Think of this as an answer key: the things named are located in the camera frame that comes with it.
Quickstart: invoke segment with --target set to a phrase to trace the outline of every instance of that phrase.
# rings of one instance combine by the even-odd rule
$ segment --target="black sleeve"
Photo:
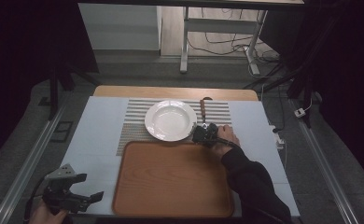
[[[252,223],[292,223],[289,208],[277,197],[266,168],[250,161],[240,148],[221,159],[229,171],[228,182],[240,196],[243,218]]]

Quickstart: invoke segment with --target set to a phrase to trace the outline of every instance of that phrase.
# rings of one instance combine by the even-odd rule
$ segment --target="plate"
[[[180,101],[167,100],[153,105],[145,115],[147,131],[162,141],[188,137],[197,124],[196,112]]]

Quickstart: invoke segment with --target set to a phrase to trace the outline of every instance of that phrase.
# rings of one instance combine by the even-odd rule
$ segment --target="gray carpet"
[[[101,74],[95,77],[106,85],[241,89],[255,80],[247,73],[245,60],[191,58],[188,73],[185,75],[179,73],[179,60],[172,58],[100,55],[97,56],[97,62]],[[261,65],[260,71],[265,74],[271,70],[272,66],[273,64]],[[81,77],[74,76],[74,80],[77,87],[60,120],[59,132],[56,131],[53,134],[52,141],[47,145],[9,223],[21,223],[24,203],[36,181],[46,172],[60,166],[84,106],[95,89]],[[295,222],[344,223],[301,132],[299,121],[293,115],[293,109],[285,96],[286,89],[287,86],[280,88],[281,98],[278,97],[277,88],[263,94],[262,102],[269,122],[278,128],[281,128],[284,123],[280,99],[284,108],[285,129],[280,132],[280,136],[287,141],[287,150],[280,151],[280,157],[283,162],[287,162],[287,177],[301,212],[301,218],[295,219]],[[0,151],[0,203],[47,122],[49,106],[40,104],[41,101],[46,101],[43,97],[49,97],[48,82],[40,83],[33,88],[31,103],[24,117]],[[318,113],[318,107],[318,104],[312,106],[312,129],[353,205],[358,219],[364,223],[364,171],[337,134],[322,119]],[[64,129],[69,129],[70,132],[63,132]],[[94,223],[95,220],[95,218],[75,217],[75,223]]]

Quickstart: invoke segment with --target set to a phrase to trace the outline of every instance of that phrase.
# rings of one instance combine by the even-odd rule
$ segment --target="white wall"
[[[79,8],[93,49],[161,47],[161,7],[79,3]]]

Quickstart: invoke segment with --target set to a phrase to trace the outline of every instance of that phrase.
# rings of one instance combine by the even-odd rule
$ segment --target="brown tray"
[[[122,217],[229,217],[233,201],[226,170],[210,149],[130,142],[112,207]]]

